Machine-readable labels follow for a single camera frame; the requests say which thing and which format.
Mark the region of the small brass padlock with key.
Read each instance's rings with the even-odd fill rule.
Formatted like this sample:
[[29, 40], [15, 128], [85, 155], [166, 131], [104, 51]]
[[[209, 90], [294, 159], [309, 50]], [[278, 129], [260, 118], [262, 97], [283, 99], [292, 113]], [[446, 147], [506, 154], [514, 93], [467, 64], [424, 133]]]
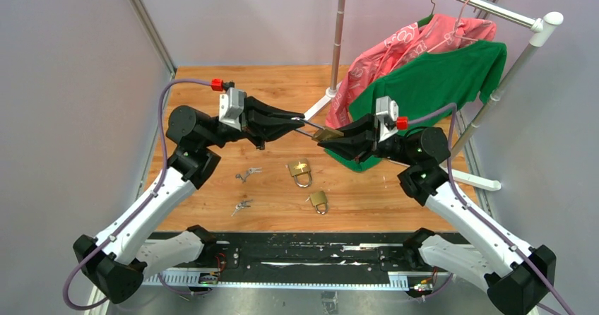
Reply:
[[313, 133], [308, 133], [308, 132], [304, 131], [303, 129], [296, 129], [296, 131], [309, 136], [315, 142], [328, 141], [328, 140], [344, 137], [344, 133], [342, 131], [339, 131], [337, 129], [332, 129], [328, 126], [321, 126], [321, 125], [315, 124], [309, 120], [306, 120], [306, 119], [303, 119], [300, 117], [293, 117], [292, 120], [300, 121], [304, 125], [314, 127], [315, 132], [313, 132]]

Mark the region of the large brass padlock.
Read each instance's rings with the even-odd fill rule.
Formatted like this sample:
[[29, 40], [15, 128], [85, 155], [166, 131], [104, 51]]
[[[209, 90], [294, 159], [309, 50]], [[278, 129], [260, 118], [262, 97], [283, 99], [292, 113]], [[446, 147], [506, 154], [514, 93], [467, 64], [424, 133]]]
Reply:
[[328, 212], [328, 198], [324, 191], [317, 191], [309, 195], [309, 201], [311, 202], [314, 210], [319, 215], [325, 215]]

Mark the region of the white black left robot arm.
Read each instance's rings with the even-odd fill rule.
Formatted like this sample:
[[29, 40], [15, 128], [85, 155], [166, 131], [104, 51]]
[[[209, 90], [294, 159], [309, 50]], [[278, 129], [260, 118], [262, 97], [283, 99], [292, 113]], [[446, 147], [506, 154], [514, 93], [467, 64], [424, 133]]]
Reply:
[[133, 296], [143, 281], [168, 268], [194, 262], [200, 268], [216, 259], [215, 237], [193, 225], [154, 245], [147, 238], [182, 201], [199, 190], [214, 173], [220, 156], [210, 148], [249, 140], [258, 149], [304, 125], [304, 115], [246, 97], [230, 119], [211, 117], [193, 107], [175, 108], [162, 137], [177, 147], [163, 162], [157, 179], [129, 209], [94, 237], [80, 236], [73, 245], [78, 270], [113, 304]]

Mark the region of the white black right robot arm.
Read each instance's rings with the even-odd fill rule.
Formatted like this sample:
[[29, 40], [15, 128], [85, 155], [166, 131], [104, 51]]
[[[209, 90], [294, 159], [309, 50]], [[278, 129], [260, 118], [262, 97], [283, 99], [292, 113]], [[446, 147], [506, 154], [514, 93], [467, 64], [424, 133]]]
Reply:
[[404, 193], [470, 243], [465, 249], [419, 229], [404, 243], [409, 269], [433, 266], [453, 273], [485, 292], [503, 314], [527, 314], [556, 292], [554, 252], [518, 238], [464, 194], [454, 181], [449, 140], [442, 129], [420, 126], [399, 134], [369, 115], [331, 130], [318, 144], [346, 160], [376, 157], [404, 163], [398, 175]]

